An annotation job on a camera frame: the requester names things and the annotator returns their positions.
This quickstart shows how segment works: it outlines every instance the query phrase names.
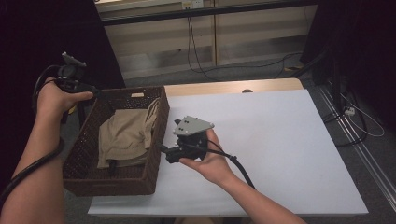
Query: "electrical outlet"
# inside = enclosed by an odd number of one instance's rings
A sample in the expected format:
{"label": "electrical outlet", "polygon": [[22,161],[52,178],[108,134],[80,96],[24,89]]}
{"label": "electrical outlet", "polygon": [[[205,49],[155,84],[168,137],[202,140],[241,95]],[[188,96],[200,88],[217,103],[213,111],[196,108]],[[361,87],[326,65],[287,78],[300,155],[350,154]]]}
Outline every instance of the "electrical outlet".
{"label": "electrical outlet", "polygon": [[192,0],[192,8],[203,8],[204,0]]}
{"label": "electrical outlet", "polygon": [[349,116],[354,116],[355,115],[355,108],[353,108],[353,107],[347,108],[346,111],[345,111],[345,114],[349,115]]}
{"label": "electrical outlet", "polygon": [[186,9],[191,9],[192,7],[192,1],[191,0],[185,0],[181,2],[181,9],[186,10]]}

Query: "wall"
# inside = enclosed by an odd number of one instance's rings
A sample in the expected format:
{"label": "wall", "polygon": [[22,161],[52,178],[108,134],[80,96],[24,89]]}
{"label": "wall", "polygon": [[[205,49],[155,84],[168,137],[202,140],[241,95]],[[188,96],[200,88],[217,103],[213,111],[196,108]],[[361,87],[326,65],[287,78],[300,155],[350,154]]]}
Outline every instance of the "wall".
{"label": "wall", "polygon": [[[205,0],[204,5],[259,2],[265,1]],[[99,3],[96,5],[102,18],[181,10],[180,0]],[[192,18],[200,64],[243,63],[302,51],[315,11],[316,6],[291,7]],[[125,79],[190,69],[187,19],[107,26],[106,32]],[[192,67],[198,67],[192,42],[190,61]]]}

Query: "white cord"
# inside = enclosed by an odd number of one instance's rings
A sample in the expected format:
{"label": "white cord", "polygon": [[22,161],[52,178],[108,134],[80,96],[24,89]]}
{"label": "white cord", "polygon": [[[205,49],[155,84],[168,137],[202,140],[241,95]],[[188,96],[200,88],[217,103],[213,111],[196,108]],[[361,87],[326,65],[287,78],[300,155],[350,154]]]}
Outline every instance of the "white cord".
{"label": "white cord", "polygon": [[382,137],[382,136],[384,136],[384,134],[385,134],[384,128],[383,128],[378,122],[376,122],[375,119],[373,119],[373,118],[370,117],[368,114],[364,113],[364,111],[362,111],[362,110],[359,109],[357,106],[355,106],[354,104],[352,104],[352,102],[350,102],[343,94],[341,94],[341,96],[342,96],[344,99],[346,99],[353,107],[355,107],[355,109],[359,110],[362,114],[364,114],[365,116],[367,116],[367,117],[368,117],[369,119],[371,119],[376,125],[378,125],[378,127],[382,130],[382,133],[381,133],[381,134],[374,134],[374,133],[368,133],[368,132],[364,131],[363,128],[361,128],[358,124],[356,124],[356,123],[352,120],[352,118],[350,117],[350,115],[348,115],[348,116],[349,116],[349,120],[350,120],[358,129],[360,129],[360,130],[361,130],[362,132],[364,132],[364,133],[367,133],[367,134],[371,135],[372,137]]}

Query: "hand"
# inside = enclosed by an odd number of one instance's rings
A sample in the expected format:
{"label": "hand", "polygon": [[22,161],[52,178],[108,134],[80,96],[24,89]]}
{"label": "hand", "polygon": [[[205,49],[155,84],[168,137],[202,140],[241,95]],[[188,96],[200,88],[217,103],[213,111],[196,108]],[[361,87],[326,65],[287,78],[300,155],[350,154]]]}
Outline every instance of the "hand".
{"label": "hand", "polygon": [[[220,146],[219,139],[213,129],[207,130],[206,135],[210,141]],[[220,151],[220,149],[217,148],[210,141],[208,141],[207,143],[208,148]],[[197,171],[204,178],[217,185],[221,185],[227,179],[235,177],[225,157],[215,153],[206,153],[203,161],[194,161],[187,158],[181,158],[179,162]]]}
{"label": "hand", "polygon": [[89,100],[92,97],[92,92],[85,91],[70,94],[59,89],[55,83],[49,82],[43,86],[38,94],[37,116],[60,119],[62,113],[70,109],[77,102]]}

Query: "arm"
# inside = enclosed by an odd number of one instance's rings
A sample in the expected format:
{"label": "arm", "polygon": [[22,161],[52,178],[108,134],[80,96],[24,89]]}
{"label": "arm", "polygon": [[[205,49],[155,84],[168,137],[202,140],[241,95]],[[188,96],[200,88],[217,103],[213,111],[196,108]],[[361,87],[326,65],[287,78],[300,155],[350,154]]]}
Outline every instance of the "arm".
{"label": "arm", "polygon": [[[59,144],[63,112],[91,98],[90,92],[69,94],[52,82],[45,85],[38,96],[35,125],[13,176],[53,151]],[[57,157],[28,175],[9,194],[0,222],[63,223],[63,190],[62,161]]]}
{"label": "arm", "polygon": [[[209,140],[219,145],[219,139],[213,130],[208,130],[206,133]],[[210,142],[208,147],[219,150]],[[225,158],[220,155],[208,153],[203,161],[182,158],[180,162],[227,191],[247,212],[254,223],[304,223],[291,211],[239,179],[230,169]]]}

